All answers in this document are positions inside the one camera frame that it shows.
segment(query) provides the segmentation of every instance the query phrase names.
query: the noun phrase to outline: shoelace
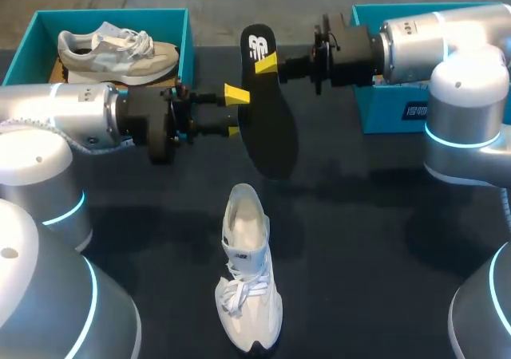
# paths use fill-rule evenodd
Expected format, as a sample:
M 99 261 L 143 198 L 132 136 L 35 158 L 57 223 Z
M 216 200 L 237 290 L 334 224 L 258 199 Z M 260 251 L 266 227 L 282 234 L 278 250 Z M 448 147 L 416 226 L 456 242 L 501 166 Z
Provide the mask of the shoelace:
M 234 268 L 231 261 L 227 264 L 234 280 L 230 281 L 220 295 L 220 304 L 233 315 L 241 315 L 241 306 L 248 297 L 255 297 L 267 293 L 270 284 L 270 273 L 266 272 L 267 262 L 256 274 L 246 274 Z
M 123 52 L 125 50 L 131 50 L 131 54 L 129 55 L 128 59 L 132 58 L 133 56 L 140 54 L 142 56 L 150 56 L 154 53 L 154 42 L 153 39 L 142 30 L 140 33 L 135 32 L 134 30 L 121 30 L 122 34 L 127 34 L 127 37 L 125 40 L 127 42 L 132 41 L 133 43 L 124 47 L 119 48 L 119 52 Z

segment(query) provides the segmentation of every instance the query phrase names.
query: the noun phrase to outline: shoe tongue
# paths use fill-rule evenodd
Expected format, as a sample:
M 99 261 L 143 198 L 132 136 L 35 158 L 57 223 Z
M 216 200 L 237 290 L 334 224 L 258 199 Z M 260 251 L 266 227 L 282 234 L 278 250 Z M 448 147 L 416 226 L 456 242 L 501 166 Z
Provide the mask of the shoe tongue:
M 227 241 L 222 241 L 224 246 L 225 254 L 229 257 L 229 260 L 234 265 L 234 268 L 245 274 L 255 274 L 264 263 L 264 255 L 266 254 L 267 243 L 264 244 L 260 249 L 254 251 L 246 251 L 230 247 Z
M 111 37 L 104 34 L 95 33 L 93 34 L 93 39 L 91 41 L 92 49 L 96 49 L 96 47 L 101 42 L 108 42 L 109 44 L 119 46 L 121 48 L 124 48 L 133 43 L 132 41 L 128 41 L 127 39 L 124 38 Z
M 109 22 L 103 22 L 101 26 L 94 31 L 96 34 L 103 34 L 105 36 L 112 36 L 112 37 L 120 37 L 121 36 L 121 28 L 117 28 L 116 26 L 113 26 Z

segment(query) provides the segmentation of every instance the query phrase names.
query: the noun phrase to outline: insole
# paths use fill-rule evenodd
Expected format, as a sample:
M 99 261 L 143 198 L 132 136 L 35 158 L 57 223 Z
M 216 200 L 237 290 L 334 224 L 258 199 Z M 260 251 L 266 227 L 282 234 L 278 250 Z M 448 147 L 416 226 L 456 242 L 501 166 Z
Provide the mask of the insole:
M 232 233 L 236 249 L 253 251 L 262 245 L 263 236 L 257 218 L 248 212 L 238 211 L 232 225 Z
M 280 92 L 277 73 L 256 74 L 255 64 L 277 50 L 270 27 L 255 24 L 241 34 L 242 88 L 250 92 L 250 114 L 240 106 L 241 138 L 255 168 L 270 180 L 290 178 L 298 159 L 298 130 Z

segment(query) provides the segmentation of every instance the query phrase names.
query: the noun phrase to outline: white sneaker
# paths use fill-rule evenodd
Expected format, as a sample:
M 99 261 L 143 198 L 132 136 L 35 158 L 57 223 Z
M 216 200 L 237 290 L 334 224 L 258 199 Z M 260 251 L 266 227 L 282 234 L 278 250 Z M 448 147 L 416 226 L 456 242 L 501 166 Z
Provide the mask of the white sneaker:
M 273 278 L 269 234 L 270 221 L 256 191 L 244 183 L 236 185 L 222 232 L 234 280 L 220 279 L 215 300 L 225 332 L 245 353 L 270 349 L 282 325 L 282 298 Z
M 77 53 L 83 49 L 90 51 Z M 69 83 L 143 85 L 165 76 L 179 61 L 175 45 L 153 41 L 145 31 L 122 30 L 108 22 L 91 34 L 60 32 L 58 56 L 69 71 Z

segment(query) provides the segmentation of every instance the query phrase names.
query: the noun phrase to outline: black tabletop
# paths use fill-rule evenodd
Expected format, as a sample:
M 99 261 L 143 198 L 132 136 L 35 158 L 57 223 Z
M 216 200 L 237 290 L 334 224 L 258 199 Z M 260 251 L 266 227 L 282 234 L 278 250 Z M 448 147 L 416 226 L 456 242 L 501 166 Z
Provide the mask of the black tabletop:
M 236 47 L 198 48 L 196 61 L 196 86 L 240 84 Z M 238 136 L 201 137 L 163 167 L 143 148 L 76 156 L 94 222 L 85 255 L 133 296 L 140 358 L 238 356 L 214 289 L 225 205 L 243 182 L 271 220 L 283 299 L 275 357 L 453 358 L 450 301 L 507 237 L 497 189 L 430 178 L 422 135 L 364 136 L 350 89 L 316 97 L 293 81 L 282 90 L 299 130 L 288 182 L 259 175 Z

